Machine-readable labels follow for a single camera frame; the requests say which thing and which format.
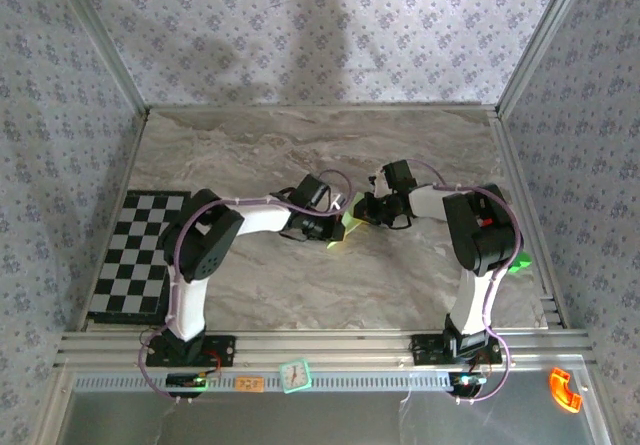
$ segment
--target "clock face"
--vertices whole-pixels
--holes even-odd
[[[280,377],[285,393],[303,390],[311,386],[309,365],[305,360],[285,363],[280,367]]]

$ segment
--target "gray marble floor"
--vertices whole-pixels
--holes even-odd
[[[450,182],[504,187],[484,113],[262,109],[152,113],[130,188],[260,197],[338,168],[367,191],[372,172],[407,157]],[[330,250],[254,234],[234,242],[210,279],[206,318],[213,329],[441,328],[459,277],[447,226],[431,219],[404,231],[363,225]],[[546,326],[541,295],[531,271],[509,275],[494,324]]]

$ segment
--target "purple cable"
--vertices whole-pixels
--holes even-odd
[[[338,174],[342,178],[344,178],[344,180],[347,182],[347,187],[349,189],[349,193],[347,195],[347,197],[348,197],[347,198],[347,202],[344,204],[342,209],[337,209],[337,210],[327,211],[327,212],[318,212],[316,210],[307,210],[305,208],[298,207],[298,206],[293,205],[291,203],[283,202],[283,201],[278,200],[276,198],[273,198],[273,199],[271,199],[271,198],[223,199],[223,200],[216,200],[214,202],[207,203],[206,205],[203,205],[202,207],[200,207],[198,210],[196,210],[196,212],[191,217],[189,217],[187,222],[184,224],[184,227],[182,227],[182,230],[180,230],[180,233],[178,234],[178,239],[176,240],[176,247],[175,247],[174,252],[173,252],[173,257],[174,257],[173,258],[173,263],[174,263],[175,272],[176,272],[174,280],[176,282],[179,282],[180,277],[182,276],[182,274],[180,272],[180,250],[182,249],[182,243],[184,242],[184,238],[187,235],[187,231],[193,226],[193,224],[198,220],[198,218],[200,218],[203,214],[205,214],[206,212],[211,210],[213,207],[216,207],[218,205],[251,206],[251,205],[267,205],[267,204],[270,205],[270,204],[273,204],[273,205],[278,205],[278,206],[281,206],[281,207],[288,208],[290,210],[295,210],[296,212],[304,213],[306,215],[312,215],[314,217],[332,217],[334,215],[339,215],[343,210],[348,209],[349,205],[351,205],[351,202],[353,201],[353,198],[355,196],[355,191],[354,191],[353,186],[351,184],[351,180],[349,180],[349,177],[347,177],[344,173],[342,173],[339,170],[328,169],[328,170],[325,170],[325,171],[321,172],[320,175],[324,175],[325,173]],[[178,309],[178,297],[177,297],[177,294],[174,292],[175,289],[176,289],[175,286],[171,287],[171,298],[170,298],[171,308],[169,310],[169,316],[171,316],[171,317],[175,316],[176,310]],[[151,377],[147,373],[146,365],[145,365],[145,362],[144,362],[144,350],[145,350],[145,348],[149,348],[151,340],[153,340],[155,337],[161,335],[165,330],[167,330],[169,328],[170,325],[171,325],[171,320],[168,321],[162,328],[160,328],[160,329],[156,330],[154,333],[152,333],[149,336],[149,338],[147,338],[145,340],[145,342],[142,345],[142,347],[140,347],[140,351],[138,352],[138,368],[140,369],[140,372],[142,372],[142,376],[144,377],[145,381],[147,382],[147,385],[149,385],[149,387],[154,392],[158,393],[159,395],[162,395],[165,398],[169,398],[169,399],[173,400],[174,398],[171,395],[169,395],[167,392],[161,390],[160,388],[158,388],[156,386],[155,383],[153,383],[153,381],[151,380]]]
[[[477,398],[460,398],[460,400],[464,400],[466,402],[481,402],[483,400],[487,400],[493,397],[500,391],[500,389],[504,386],[505,382],[507,381],[507,377],[509,376],[509,370],[511,368],[511,352],[509,351],[507,342],[504,340],[504,338],[502,338],[500,335],[498,335],[496,332],[494,332],[491,329],[491,325],[489,325],[489,317],[487,315],[488,315],[489,303],[493,303],[493,300],[495,299],[495,296],[498,292],[498,284],[500,283],[499,281],[497,281],[498,275],[501,272],[503,272],[505,269],[508,269],[511,266],[513,261],[518,256],[518,253],[520,252],[520,246],[522,243],[521,242],[522,236],[520,235],[520,227],[518,225],[518,220],[516,219],[516,216],[514,215],[509,205],[507,205],[506,202],[502,200],[500,197],[498,197],[496,194],[488,190],[485,190],[484,188],[452,187],[452,186],[445,186],[445,185],[434,185],[433,188],[434,190],[444,190],[449,192],[457,192],[457,191],[476,192],[481,195],[484,195],[485,197],[489,198],[490,200],[493,200],[498,205],[500,205],[500,207],[502,207],[504,211],[507,212],[507,215],[509,215],[509,218],[511,219],[511,223],[513,224],[513,232],[515,233],[515,239],[516,239],[516,244],[513,248],[513,252],[511,253],[511,256],[509,257],[509,259],[506,262],[504,262],[500,267],[495,269],[491,274],[491,279],[489,281],[489,289],[487,290],[487,294],[484,297],[484,303],[482,304],[482,324],[484,325],[484,328],[487,331],[487,333],[491,335],[493,338],[495,338],[496,340],[498,340],[500,345],[502,345],[502,348],[504,348],[504,353],[506,355],[504,375],[502,375],[502,378],[498,382],[498,385],[496,386],[496,388],[494,388],[491,392],[487,393],[486,395],[483,395],[482,397],[477,397]]]
[[[428,168],[429,170],[431,170],[436,175],[436,177],[438,177],[438,180],[440,180],[440,183],[442,183],[442,185],[446,185],[447,184],[447,182],[444,179],[444,177],[442,175],[440,175],[440,172],[437,171],[431,165],[429,165],[427,162],[423,162],[422,160],[418,160],[417,158],[407,158],[405,160],[407,162],[409,162],[409,163],[417,163],[418,165],[422,165],[423,167]]]

